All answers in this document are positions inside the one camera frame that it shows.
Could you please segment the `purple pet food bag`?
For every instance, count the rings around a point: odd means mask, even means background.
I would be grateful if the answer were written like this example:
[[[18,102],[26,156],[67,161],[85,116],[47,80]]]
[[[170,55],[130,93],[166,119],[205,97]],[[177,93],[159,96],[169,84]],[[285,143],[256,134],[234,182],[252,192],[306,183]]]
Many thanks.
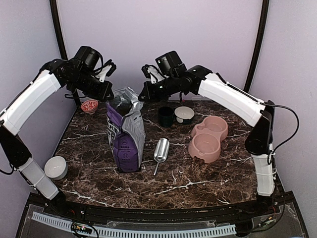
[[[141,109],[143,102],[130,87],[115,90],[114,99],[106,102],[109,146],[121,173],[140,169],[145,144]]]

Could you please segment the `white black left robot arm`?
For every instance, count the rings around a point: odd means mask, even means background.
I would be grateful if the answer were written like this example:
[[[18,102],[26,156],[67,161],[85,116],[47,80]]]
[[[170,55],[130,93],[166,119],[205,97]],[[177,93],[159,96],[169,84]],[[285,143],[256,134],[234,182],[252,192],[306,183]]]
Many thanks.
[[[104,61],[102,55],[88,46],[81,46],[69,59],[54,59],[45,63],[26,88],[0,113],[0,144],[10,163],[42,196],[51,200],[50,207],[59,216],[66,216],[70,206],[62,198],[44,170],[32,158],[18,137],[29,117],[59,89],[78,89],[91,99],[105,102],[114,98],[112,83],[105,78],[116,70],[112,60]]]

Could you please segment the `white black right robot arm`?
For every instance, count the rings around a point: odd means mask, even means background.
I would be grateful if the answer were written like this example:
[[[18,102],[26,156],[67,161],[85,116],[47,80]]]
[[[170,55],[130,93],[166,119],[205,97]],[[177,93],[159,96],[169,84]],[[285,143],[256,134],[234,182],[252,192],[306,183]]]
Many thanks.
[[[269,198],[275,189],[273,161],[276,148],[273,147],[273,121],[278,106],[263,101],[225,81],[219,73],[196,65],[186,68],[176,51],[156,58],[152,73],[151,65],[141,70],[148,79],[139,95],[143,102],[167,100],[175,93],[193,93],[211,99],[242,118],[252,130],[245,141],[245,148],[251,154],[257,175],[257,194],[261,198],[253,203],[253,211],[263,215],[272,207]]]

